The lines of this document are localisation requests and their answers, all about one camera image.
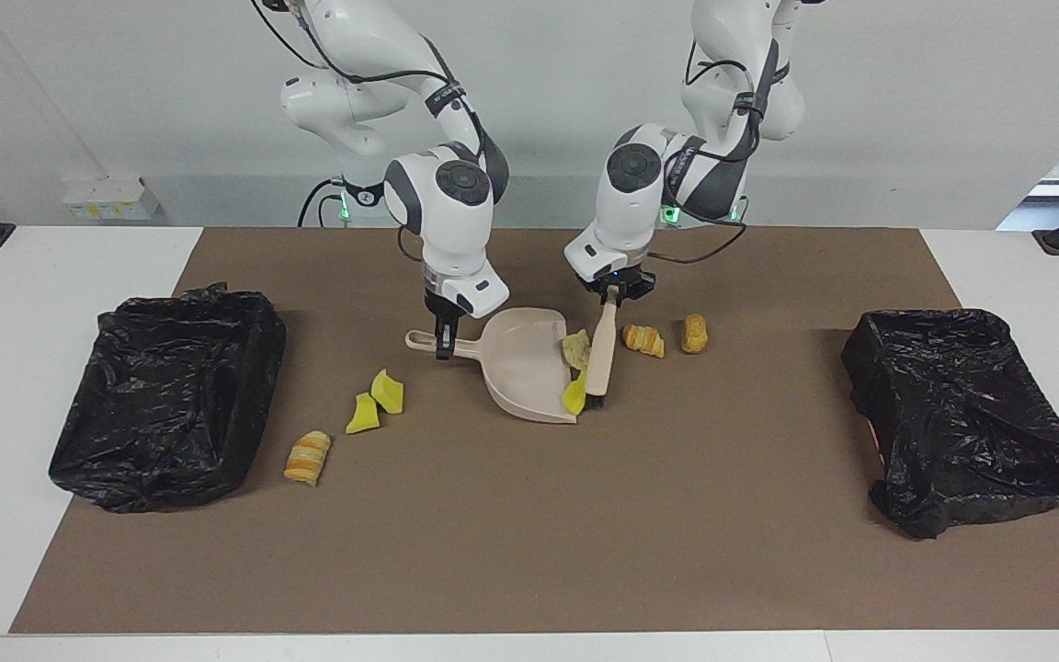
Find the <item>brown table mat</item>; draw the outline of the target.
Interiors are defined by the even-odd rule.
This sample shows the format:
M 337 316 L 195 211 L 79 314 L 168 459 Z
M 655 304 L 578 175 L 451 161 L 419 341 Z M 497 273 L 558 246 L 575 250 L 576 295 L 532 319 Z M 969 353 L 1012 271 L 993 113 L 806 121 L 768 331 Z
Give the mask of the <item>brown table mat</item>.
M 403 346 L 429 318 L 390 231 L 207 230 L 177 288 L 261 291 L 289 334 L 251 473 L 168 514 L 73 499 L 12 632 L 1059 629 L 1059 509 L 913 541 L 867 495 L 841 351 L 867 311 L 957 306 L 919 232 L 756 229 L 656 275 L 622 320 L 703 314 L 708 348 L 620 351 L 599 411 L 538 425 Z M 346 435 L 382 369 L 403 413 Z M 313 430 L 309 486 L 283 469 Z

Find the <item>black plastic bag lined bin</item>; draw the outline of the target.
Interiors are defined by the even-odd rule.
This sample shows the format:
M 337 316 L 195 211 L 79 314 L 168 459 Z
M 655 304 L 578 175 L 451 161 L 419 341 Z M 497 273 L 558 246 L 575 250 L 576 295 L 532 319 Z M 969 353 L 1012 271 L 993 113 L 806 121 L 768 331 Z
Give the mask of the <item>black plastic bag lined bin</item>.
M 870 503 L 912 538 L 1059 508 L 1059 416 L 997 314 L 863 314 L 841 352 L 882 477 Z
M 114 514 L 201 507 L 238 490 L 286 336 L 268 297 L 225 282 L 101 314 L 48 478 Z

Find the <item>beige hand brush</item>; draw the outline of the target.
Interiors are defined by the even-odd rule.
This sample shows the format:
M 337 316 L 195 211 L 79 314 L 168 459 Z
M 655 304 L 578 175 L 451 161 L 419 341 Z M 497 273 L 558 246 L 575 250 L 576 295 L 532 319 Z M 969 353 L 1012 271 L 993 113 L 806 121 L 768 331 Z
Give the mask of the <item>beige hand brush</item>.
M 594 328 L 586 370 L 585 410 L 600 409 L 609 389 L 617 338 L 615 318 L 620 309 L 620 286 L 609 286 L 606 301 L 602 303 L 602 315 Z

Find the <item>striped toy croissant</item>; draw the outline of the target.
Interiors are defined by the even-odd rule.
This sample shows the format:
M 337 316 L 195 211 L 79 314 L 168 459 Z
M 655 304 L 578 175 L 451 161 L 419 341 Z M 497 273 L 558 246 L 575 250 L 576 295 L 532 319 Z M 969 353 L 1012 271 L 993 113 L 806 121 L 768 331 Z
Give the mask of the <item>striped toy croissant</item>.
M 302 485 L 317 486 L 331 448 L 333 437 L 328 433 L 320 430 L 307 432 L 291 447 L 283 477 Z
M 666 356 L 666 342 L 658 328 L 648 325 L 626 325 L 622 330 L 626 348 L 653 358 Z

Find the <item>white wall socket boxes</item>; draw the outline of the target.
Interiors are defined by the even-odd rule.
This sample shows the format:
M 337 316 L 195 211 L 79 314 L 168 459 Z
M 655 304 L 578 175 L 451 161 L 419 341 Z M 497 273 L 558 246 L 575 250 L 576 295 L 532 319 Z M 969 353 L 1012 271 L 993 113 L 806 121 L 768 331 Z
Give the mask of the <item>white wall socket boxes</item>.
M 151 221 L 161 210 L 143 177 L 102 177 L 64 183 L 62 205 L 83 221 Z

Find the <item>beige plastic dustpan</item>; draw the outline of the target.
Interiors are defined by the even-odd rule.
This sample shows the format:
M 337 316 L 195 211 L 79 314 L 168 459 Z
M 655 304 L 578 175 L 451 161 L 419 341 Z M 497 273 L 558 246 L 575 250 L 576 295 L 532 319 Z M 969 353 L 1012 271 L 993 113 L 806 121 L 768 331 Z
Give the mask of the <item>beige plastic dustpan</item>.
M 511 307 L 492 315 L 475 340 L 457 338 L 454 355 L 482 365 L 493 401 L 511 416 L 574 424 L 563 402 L 571 368 L 562 348 L 566 319 L 545 307 Z

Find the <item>yellow sponge piece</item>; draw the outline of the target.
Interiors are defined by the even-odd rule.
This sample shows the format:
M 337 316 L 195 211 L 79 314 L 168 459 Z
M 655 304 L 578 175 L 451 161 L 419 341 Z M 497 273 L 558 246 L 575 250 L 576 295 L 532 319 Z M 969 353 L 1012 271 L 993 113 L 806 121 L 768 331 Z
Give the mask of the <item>yellow sponge piece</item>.
M 378 402 L 388 415 L 403 413 L 403 382 L 395 380 L 385 369 L 375 374 L 371 381 L 370 397 Z
M 346 424 L 346 435 L 375 430 L 380 427 L 379 404 L 369 393 L 356 395 L 356 410 Z

